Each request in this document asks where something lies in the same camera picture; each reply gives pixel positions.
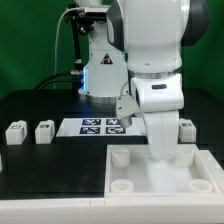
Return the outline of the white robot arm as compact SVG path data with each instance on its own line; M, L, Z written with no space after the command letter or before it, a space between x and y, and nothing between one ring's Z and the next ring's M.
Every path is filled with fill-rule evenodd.
M196 44L209 22L206 0L113 0L106 23L90 32L80 98L114 103L124 128L142 118L150 156L174 158L184 107L181 48Z

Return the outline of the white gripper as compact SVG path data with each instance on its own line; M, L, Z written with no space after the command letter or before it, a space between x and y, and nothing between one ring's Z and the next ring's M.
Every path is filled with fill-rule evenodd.
M184 107L182 75L131 79L131 93L143 113L150 156L173 159L177 150L179 110Z

